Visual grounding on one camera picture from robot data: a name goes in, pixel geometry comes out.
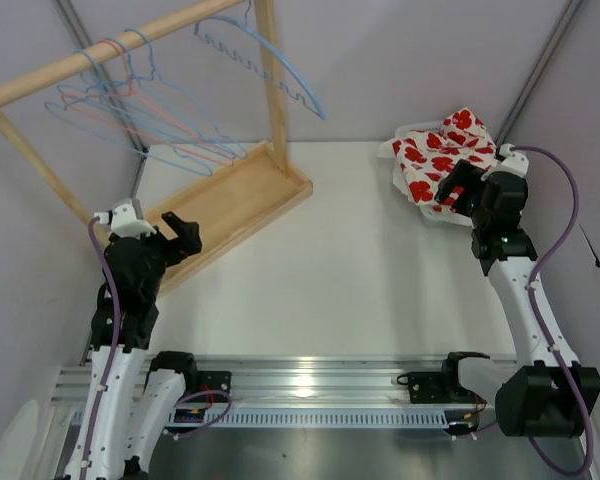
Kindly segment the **wooden clothes rack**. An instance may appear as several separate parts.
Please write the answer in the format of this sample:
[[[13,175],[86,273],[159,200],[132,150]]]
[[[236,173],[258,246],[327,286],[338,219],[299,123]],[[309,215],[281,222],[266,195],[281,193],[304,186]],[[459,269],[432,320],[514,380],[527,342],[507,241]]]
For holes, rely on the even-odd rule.
[[[311,180],[289,159],[286,78],[295,69],[280,51],[275,5],[254,1],[253,24],[229,15],[226,1],[201,1],[0,85],[0,133],[82,222],[86,207],[48,165],[3,109],[46,88],[57,91],[47,111],[143,160],[178,171],[185,187],[148,210],[146,220],[167,232],[172,212],[200,227],[202,251],[167,270],[168,292],[311,196]],[[270,131],[247,146],[223,130],[193,91],[164,78],[152,62],[155,42],[185,28],[262,79]]]

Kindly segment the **white laundry basket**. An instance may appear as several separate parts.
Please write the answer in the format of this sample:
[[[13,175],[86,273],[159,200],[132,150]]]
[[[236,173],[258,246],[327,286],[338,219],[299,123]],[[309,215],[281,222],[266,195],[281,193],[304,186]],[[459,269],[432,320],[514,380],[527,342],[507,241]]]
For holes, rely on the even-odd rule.
[[[395,137],[405,137],[411,131],[424,131],[424,132],[439,132],[442,127],[442,120],[427,121],[419,123],[411,123],[399,126],[395,132]]]

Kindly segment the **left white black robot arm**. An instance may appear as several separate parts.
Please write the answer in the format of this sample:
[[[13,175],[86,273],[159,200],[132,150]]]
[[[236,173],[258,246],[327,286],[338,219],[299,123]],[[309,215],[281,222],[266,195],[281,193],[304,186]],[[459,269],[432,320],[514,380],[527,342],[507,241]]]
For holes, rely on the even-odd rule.
[[[182,403],[222,397],[200,389],[195,357],[163,351],[146,355],[168,268],[201,252],[200,226],[168,211],[167,238],[128,206],[99,212],[87,229],[105,281],[91,320],[90,383],[84,416],[65,479],[146,479],[169,414]]]

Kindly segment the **thick blue plastic hanger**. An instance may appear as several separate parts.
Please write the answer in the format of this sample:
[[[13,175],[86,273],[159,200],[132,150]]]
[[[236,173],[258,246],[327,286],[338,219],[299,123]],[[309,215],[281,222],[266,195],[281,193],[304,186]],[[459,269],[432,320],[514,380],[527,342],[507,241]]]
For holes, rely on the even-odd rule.
[[[272,65],[266,67],[264,60],[261,60],[260,64],[257,65],[255,62],[244,57],[240,51],[231,48],[225,42],[216,39],[210,33],[203,31],[201,29],[202,24],[211,21],[230,25],[250,37],[252,40],[255,40],[256,43],[264,49],[265,54],[271,55]],[[194,36],[204,44],[211,46],[217,52],[226,55],[232,61],[240,64],[246,70],[253,72],[263,79],[268,86],[274,87],[292,101],[301,104],[307,111],[311,112],[320,120],[326,119],[324,107],[310,85],[295,69],[288,58],[275,47],[271,41],[267,40],[254,28],[227,15],[212,15],[194,24]]]

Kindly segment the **aluminium mounting rail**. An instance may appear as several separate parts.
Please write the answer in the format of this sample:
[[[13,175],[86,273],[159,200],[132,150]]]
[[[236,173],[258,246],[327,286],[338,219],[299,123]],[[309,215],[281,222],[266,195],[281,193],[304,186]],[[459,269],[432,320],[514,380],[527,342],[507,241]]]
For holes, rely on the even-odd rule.
[[[201,371],[231,373],[230,393],[242,407],[383,408],[408,402],[396,384],[401,373],[438,371],[442,355],[418,356],[219,356],[196,358]]]

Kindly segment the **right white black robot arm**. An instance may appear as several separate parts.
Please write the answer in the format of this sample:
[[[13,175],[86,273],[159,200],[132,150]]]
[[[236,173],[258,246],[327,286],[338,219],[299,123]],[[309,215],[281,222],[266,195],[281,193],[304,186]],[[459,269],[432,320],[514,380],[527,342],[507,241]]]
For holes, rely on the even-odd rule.
[[[569,347],[544,292],[537,252],[520,226],[528,198],[523,173],[461,160],[436,197],[453,197],[455,212],[471,222],[472,253],[504,310],[516,368],[509,371],[486,353],[455,351],[439,371],[408,372],[398,384],[414,404],[483,400],[494,406],[497,425],[510,437],[591,434],[600,375]]]

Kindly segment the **white crumpled cloth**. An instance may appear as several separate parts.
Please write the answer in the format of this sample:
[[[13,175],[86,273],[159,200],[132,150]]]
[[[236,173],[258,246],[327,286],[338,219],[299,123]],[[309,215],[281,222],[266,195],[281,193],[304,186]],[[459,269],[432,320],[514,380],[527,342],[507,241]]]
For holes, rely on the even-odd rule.
[[[383,142],[378,148],[377,156],[381,159],[390,159],[394,158],[395,154],[393,152],[392,143],[397,140],[397,138],[392,138],[389,141]],[[398,189],[398,191],[407,196],[409,193],[409,187],[407,181],[402,173],[401,167],[399,165],[399,161],[396,160],[394,162],[394,167],[392,171],[392,184],[394,187]],[[420,206],[419,211],[422,216],[428,222],[444,222],[447,224],[459,225],[462,227],[470,227],[471,221],[469,218],[458,215],[455,212],[452,212],[448,206],[434,205],[434,206]]]

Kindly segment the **red poppy print skirt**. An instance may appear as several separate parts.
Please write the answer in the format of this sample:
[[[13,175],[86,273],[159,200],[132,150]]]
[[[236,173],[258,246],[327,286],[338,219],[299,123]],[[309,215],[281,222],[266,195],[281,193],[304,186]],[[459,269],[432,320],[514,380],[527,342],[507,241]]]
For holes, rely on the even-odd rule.
[[[444,202],[435,200],[439,182],[446,177],[459,160],[468,160],[482,169],[496,165],[495,143],[485,124],[467,107],[442,120],[439,132],[411,131],[392,143],[407,181],[408,201],[416,207],[448,206],[455,195]]]

